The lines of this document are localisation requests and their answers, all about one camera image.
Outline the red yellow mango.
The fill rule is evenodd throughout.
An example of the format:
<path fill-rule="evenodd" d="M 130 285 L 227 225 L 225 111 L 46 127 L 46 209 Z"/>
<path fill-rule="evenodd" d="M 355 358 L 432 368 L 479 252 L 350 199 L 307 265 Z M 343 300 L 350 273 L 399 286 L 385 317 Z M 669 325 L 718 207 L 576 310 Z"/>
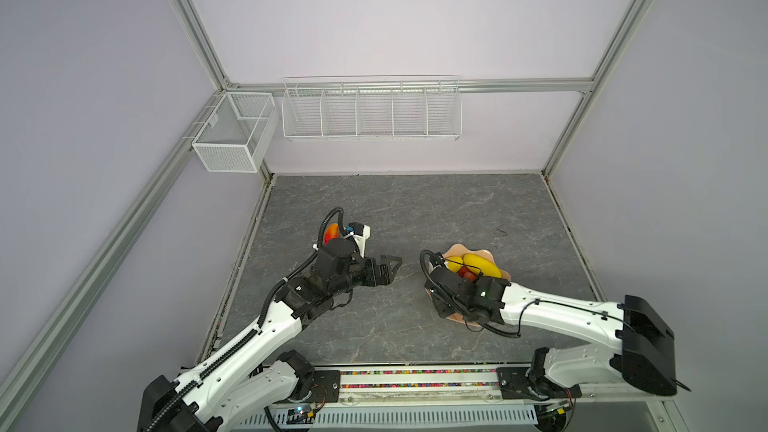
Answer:
<path fill-rule="evenodd" d="M 328 225 L 323 233 L 323 244 L 327 244 L 333 239 L 341 236 L 340 227 L 337 223 L 331 223 Z"/>

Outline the yellow fruit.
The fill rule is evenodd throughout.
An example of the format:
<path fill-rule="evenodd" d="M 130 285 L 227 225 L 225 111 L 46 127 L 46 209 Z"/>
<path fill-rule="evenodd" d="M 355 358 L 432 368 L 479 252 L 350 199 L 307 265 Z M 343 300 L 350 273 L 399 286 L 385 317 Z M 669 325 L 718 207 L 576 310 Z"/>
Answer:
<path fill-rule="evenodd" d="M 462 258 L 464 261 L 464 266 L 470 269 L 477 276 L 483 274 L 484 276 L 493 278 L 503 277 L 501 270 L 496 266 L 494 262 L 489 259 L 473 253 L 467 253 Z"/>
<path fill-rule="evenodd" d="M 464 261 L 461 256 L 445 257 L 445 266 L 453 273 L 459 273 L 464 267 Z"/>

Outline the pink scalloped fruit bowl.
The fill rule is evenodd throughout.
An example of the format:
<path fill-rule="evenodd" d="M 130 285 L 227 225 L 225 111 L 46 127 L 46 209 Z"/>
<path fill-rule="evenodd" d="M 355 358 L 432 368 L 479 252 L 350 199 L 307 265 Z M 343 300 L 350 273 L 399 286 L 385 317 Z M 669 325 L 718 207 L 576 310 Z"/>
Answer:
<path fill-rule="evenodd" d="M 471 331 L 495 330 L 503 325 L 502 296 L 511 276 L 496 265 L 487 250 L 470 250 L 454 244 L 447 252 L 426 251 L 421 258 L 427 273 L 425 290 L 438 316 L 464 323 Z"/>

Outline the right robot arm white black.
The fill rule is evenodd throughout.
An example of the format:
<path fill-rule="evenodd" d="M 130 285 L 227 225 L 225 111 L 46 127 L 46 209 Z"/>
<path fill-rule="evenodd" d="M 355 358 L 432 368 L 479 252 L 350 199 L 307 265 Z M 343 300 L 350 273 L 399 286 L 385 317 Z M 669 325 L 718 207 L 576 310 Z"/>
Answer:
<path fill-rule="evenodd" d="M 419 265 L 425 289 L 442 318 L 472 332 L 519 339 L 531 327 L 579 340 L 567 349 L 535 350 L 521 377 L 506 388 L 534 401 L 574 397 L 583 384 L 626 383 L 654 396 L 683 389 L 676 373 L 675 335 L 643 298 L 599 302 L 543 293 L 471 268 L 452 271 L 447 257 L 423 250 Z"/>

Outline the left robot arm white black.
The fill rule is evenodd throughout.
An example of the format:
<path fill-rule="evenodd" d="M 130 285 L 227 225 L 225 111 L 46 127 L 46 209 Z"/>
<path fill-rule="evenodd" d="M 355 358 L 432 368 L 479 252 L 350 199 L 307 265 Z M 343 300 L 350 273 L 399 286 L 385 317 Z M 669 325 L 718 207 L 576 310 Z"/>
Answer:
<path fill-rule="evenodd" d="M 253 322 L 199 364 L 145 388 L 138 430 L 230 431 L 258 410 L 311 395 L 314 367 L 304 356 L 287 351 L 270 366 L 265 360 L 336 309 L 336 297 L 388 286 L 402 266 L 397 256 L 366 256 L 369 227 L 343 217 L 340 207 L 326 215 L 310 256 L 268 291 Z"/>

